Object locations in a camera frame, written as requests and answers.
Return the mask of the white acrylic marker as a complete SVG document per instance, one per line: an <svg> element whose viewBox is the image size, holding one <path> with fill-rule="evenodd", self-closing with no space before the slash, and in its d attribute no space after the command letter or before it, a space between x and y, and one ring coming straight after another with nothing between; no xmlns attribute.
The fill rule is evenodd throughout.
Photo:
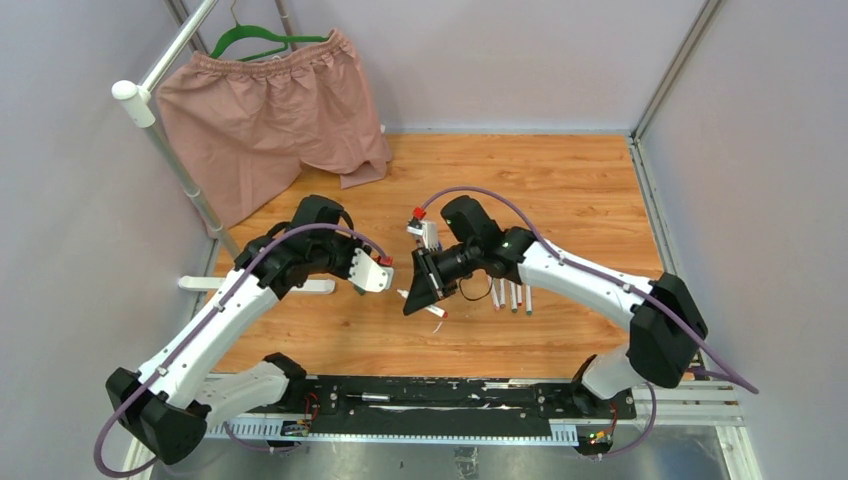
<svg viewBox="0 0 848 480"><path fill-rule="evenodd" d="M498 288L497 288L498 283L497 283L497 280L492 278L492 277L489 277L488 281L489 281L489 296L491 298L491 302L493 304L494 310L498 311L498 310L501 309L501 303L500 303L500 299L499 299L499 296L498 296Z"/></svg>

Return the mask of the green capped white marker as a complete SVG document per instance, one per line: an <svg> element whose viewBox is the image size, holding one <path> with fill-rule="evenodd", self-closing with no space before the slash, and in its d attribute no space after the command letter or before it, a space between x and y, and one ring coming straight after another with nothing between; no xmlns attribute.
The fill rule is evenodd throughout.
<svg viewBox="0 0 848 480"><path fill-rule="evenodd" d="M510 296L510 309L512 313L518 312L518 305L516 302L516 284L514 282L509 282L509 296Z"/></svg>

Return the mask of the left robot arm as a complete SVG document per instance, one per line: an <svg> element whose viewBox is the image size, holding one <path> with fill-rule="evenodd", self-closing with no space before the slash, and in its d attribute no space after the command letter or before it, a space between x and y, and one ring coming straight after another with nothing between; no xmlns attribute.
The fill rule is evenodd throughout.
<svg viewBox="0 0 848 480"><path fill-rule="evenodd" d="M305 369L281 353L223 379L207 376L250 325L314 274L378 293L390 288L394 271L385 252L354 230L341 204L318 195L303 198L291 220L246 245L219 289L165 347L137 369L117 368L109 376L114 412L95 443L98 468L113 478L120 475L102 458L115 424L156 460L174 465L209 429L255 408L313 413L317 402L307 391Z"/></svg>

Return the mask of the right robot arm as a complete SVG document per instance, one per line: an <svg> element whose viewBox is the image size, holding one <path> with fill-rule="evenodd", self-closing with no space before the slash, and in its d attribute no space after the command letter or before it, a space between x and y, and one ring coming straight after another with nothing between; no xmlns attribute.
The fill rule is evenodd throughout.
<svg viewBox="0 0 848 480"><path fill-rule="evenodd" d="M500 227L475 199L462 195L441 210L456 243L440 248L433 222L417 209L407 230L417 243L413 280L403 312L411 315L459 290L481 270L494 280L559 294L618 324L628 341L590 356L571 380L571 403L584 417L596 417L611 399L649 383L675 388L706 339L705 325L679 277L657 280L618 272L573 255L530 227Z"/></svg>

